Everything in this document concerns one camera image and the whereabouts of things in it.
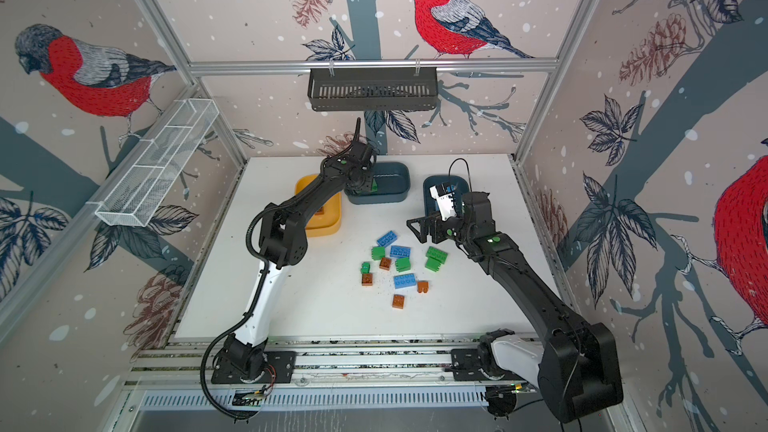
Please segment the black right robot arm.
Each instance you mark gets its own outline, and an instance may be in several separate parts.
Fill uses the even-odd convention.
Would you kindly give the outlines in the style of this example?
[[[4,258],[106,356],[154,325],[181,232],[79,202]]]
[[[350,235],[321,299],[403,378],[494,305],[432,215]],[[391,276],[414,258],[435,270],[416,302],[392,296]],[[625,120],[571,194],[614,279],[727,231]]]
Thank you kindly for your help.
[[[526,339],[510,329],[484,334],[478,371],[491,380],[514,374],[536,388],[562,423],[581,419],[624,399],[613,334],[591,324],[533,270],[518,244],[497,231],[486,192],[457,193],[447,182],[431,187],[436,211],[407,221],[417,239],[450,240],[510,295],[532,325]]]

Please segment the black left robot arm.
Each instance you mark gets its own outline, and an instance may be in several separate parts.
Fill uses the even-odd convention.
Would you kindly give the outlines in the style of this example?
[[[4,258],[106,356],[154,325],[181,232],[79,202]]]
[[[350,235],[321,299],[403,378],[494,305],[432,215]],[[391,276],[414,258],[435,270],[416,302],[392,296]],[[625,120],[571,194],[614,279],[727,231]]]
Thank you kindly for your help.
[[[305,257],[306,225],[326,202],[343,190],[372,190],[375,161],[374,148],[355,138],[323,159],[309,185],[281,204],[268,204],[251,220],[245,245],[261,270],[242,319],[210,343],[223,343],[213,360],[213,383],[253,383],[268,370],[265,348],[272,308],[285,278],[282,270]]]

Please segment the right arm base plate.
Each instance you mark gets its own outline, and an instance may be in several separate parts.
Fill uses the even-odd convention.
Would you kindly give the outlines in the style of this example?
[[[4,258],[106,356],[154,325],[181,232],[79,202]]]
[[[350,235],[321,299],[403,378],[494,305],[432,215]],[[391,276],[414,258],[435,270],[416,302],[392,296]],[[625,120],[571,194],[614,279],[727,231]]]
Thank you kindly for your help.
[[[448,370],[459,381],[523,380],[538,383],[539,357],[515,347],[452,349]]]

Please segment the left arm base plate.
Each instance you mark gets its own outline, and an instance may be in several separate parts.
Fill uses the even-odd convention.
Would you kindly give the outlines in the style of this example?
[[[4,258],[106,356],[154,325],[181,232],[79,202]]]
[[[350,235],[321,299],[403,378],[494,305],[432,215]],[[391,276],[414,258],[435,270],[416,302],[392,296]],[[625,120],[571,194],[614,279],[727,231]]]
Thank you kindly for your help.
[[[258,352],[244,360],[219,352],[213,359],[211,382],[216,385],[288,384],[291,382],[296,353]]]

